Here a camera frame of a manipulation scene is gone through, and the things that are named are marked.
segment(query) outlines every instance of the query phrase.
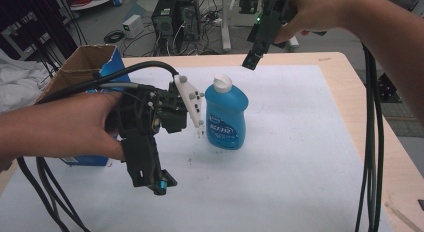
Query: bottle cap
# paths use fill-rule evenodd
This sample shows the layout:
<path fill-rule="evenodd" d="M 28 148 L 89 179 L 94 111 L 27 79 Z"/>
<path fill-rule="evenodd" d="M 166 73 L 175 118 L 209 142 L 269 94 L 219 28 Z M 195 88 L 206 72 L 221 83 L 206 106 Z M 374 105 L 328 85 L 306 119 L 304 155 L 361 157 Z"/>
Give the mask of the bottle cap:
<path fill-rule="evenodd" d="M 214 78 L 213 87 L 215 88 L 216 92 L 227 93 L 231 90 L 233 82 L 231 81 L 230 77 L 223 74 L 216 74 Z"/>

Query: blue dish soap bottle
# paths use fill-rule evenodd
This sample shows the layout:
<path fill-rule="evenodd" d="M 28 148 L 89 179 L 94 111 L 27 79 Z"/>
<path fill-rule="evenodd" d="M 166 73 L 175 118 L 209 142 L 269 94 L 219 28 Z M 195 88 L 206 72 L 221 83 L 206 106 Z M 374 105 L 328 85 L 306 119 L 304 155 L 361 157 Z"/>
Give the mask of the blue dish soap bottle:
<path fill-rule="evenodd" d="M 205 98 L 209 142 L 223 149 L 239 149 L 246 135 L 244 110 L 249 104 L 247 96 L 232 84 L 228 76 L 216 74 Z"/>

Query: cloth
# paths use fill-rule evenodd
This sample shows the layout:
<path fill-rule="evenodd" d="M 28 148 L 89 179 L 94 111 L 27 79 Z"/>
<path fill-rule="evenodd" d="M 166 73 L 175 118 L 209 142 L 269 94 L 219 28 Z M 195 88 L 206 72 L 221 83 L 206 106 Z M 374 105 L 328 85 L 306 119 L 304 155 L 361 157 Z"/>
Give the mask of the cloth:
<path fill-rule="evenodd" d="M 42 63 L 13 60 L 0 50 L 0 113 L 32 105 L 48 76 Z"/>

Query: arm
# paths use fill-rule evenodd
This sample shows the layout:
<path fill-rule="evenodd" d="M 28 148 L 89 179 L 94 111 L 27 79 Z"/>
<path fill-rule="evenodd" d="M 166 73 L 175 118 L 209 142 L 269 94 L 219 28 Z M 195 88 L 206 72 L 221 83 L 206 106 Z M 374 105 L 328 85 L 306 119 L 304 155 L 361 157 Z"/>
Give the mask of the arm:
<path fill-rule="evenodd" d="M 276 42 L 303 30 L 343 28 L 372 52 L 424 125 L 424 19 L 387 0 L 292 0 L 297 16 Z"/>
<path fill-rule="evenodd" d="M 118 102 L 114 93 L 84 93 L 0 115 L 0 164 L 21 156 L 103 155 L 122 159 L 105 120 Z"/>

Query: white paper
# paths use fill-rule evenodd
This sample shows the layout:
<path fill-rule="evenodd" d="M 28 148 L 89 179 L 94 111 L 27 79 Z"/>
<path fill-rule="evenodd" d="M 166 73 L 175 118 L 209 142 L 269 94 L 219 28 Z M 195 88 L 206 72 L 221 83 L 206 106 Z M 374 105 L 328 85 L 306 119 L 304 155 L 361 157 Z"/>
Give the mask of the white paper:
<path fill-rule="evenodd" d="M 92 231 L 353 231 L 362 162 L 317 66 L 180 68 L 201 91 L 215 73 L 245 92 L 246 140 L 237 151 L 211 145 L 189 121 L 156 135 L 162 169 L 178 181 L 167 195 L 133 188 L 126 165 L 69 167 L 54 174 Z M 131 80 L 166 89 L 161 69 Z M 362 218 L 365 231 L 366 213 Z M 66 224 L 80 231 L 63 215 Z M 17 172 L 0 200 L 2 231 L 59 231 L 31 185 Z M 387 217 L 381 231 L 392 231 Z"/>

